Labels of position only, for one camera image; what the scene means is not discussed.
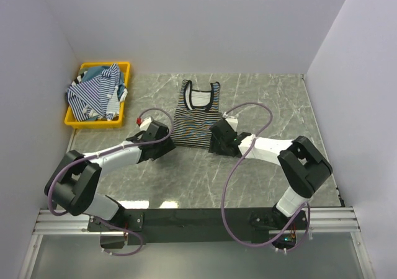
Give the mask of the light striped tank top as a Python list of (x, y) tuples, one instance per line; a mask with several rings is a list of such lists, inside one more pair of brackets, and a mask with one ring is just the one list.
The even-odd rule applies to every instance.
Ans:
[(110, 96), (107, 108), (105, 111), (105, 118), (108, 121), (113, 120), (115, 117), (120, 115), (121, 103), (125, 101), (128, 91), (124, 89), (121, 96), (118, 96), (118, 90), (114, 90), (114, 93)]

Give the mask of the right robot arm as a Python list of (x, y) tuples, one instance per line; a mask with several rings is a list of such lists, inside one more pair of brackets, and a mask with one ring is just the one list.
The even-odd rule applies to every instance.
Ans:
[(211, 153), (257, 159), (282, 168), (288, 188), (272, 208), (272, 221), (280, 229), (293, 223), (293, 214), (313, 197), (333, 173), (329, 161), (305, 136), (277, 140), (246, 132), (239, 134), (225, 118), (211, 126), (210, 131)]

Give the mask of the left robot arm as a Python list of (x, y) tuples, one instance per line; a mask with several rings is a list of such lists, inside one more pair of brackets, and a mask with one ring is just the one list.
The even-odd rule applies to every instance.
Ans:
[(67, 213), (91, 215), (111, 231), (128, 226), (125, 207), (113, 198), (97, 193), (100, 178), (130, 164), (153, 161), (175, 148), (169, 128), (155, 120), (140, 125), (140, 132), (122, 143), (96, 153), (67, 152), (44, 193)]

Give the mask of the black striped tank top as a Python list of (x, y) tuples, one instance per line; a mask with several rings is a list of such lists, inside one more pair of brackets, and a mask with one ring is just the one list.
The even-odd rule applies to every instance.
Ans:
[(176, 146), (208, 149), (210, 128), (221, 120), (220, 84), (212, 82), (209, 91), (193, 89), (191, 80), (183, 80), (174, 112), (171, 138)]

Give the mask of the yellow plastic bin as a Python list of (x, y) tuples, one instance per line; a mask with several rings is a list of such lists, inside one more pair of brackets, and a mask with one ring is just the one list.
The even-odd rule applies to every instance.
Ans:
[[(128, 87), (128, 83), (132, 76), (132, 66), (129, 62), (126, 61), (117, 61), (117, 62), (100, 62), (100, 63), (84, 63), (81, 65), (81, 68), (89, 68), (92, 66), (100, 66), (100, 65), (111, 65), (116, 63), (119, 65), (120, 70), (125, 73), (125, 85)], [(115, 117), (113, 120), (86, 120), (84, 122), (79, 122), (74, 118), (74, 115), (71, 111), (71, 108), (68, 103), (68, 109), (65, 115), (65, 124), (71, 126), (75, 129), (83, 129), (83, 128), (118, 128), (122, 126), (123, 123), (123, 114), (125, 111), (125, 101), (121, 103), (120, 115)]]

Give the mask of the aluminium extrusion rail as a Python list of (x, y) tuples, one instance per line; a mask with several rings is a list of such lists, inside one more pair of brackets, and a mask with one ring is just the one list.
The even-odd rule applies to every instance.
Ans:
[[(40, 210), (33, 235), (100, 235), (89, 232), (89, 217), (86, 215), (54, 216), (48, 210)], [(360, 232), (359, 222), (353, 208), (312, 208), (311, 233), (356, 233)]]

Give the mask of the blue white striped tank top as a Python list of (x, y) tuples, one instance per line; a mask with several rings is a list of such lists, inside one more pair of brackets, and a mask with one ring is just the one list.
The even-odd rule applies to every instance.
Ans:
[(77, 121), (107, 120), (105, 111), (110, 96), (118, 90), (120, 71), (119, 65), (113, 63), (89, 81), (77, 84), (73, 81), (66, 91), (66, 99)]

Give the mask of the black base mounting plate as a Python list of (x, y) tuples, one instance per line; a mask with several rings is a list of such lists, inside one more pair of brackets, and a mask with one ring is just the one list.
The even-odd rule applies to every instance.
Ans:
[(101, 233), (100, 243), (106, 249), (121, 249), (123, 243), (223, 242), (231, 241), (231, 234), (262, 244), (278, 233), (282, 235), (273, 246), (291, 249), (295, 231), (307, 229), (308, 221), (304, 210), (288, 218), (276, 208), (126, 209), (115, 221), (94, 218), (87, 229)]

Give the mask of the teal tank top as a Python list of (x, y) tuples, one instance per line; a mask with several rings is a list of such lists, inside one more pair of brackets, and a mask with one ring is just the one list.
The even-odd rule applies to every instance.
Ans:
[[(100, 66), (92, 66), (92, 67), (85, 67), (81, 68), (78, 72), (79, 76), (76, 78), (74, 81), (75, 84), (80, 83), (80, 82), (86, 82), (89, 81), (90, 79), (96, 77), (99, 75), (101, 72), (103, 72), (106, 69), (109, 69), (109, 65), (100, 65)], [(123, 94), (127, 94), (127, 87), (125, 85), (125, 73), (123, 71), (120, 71), (119, 75), (119, 83), (118, 83), (118, 98), (121, 99), (121, 96)]]

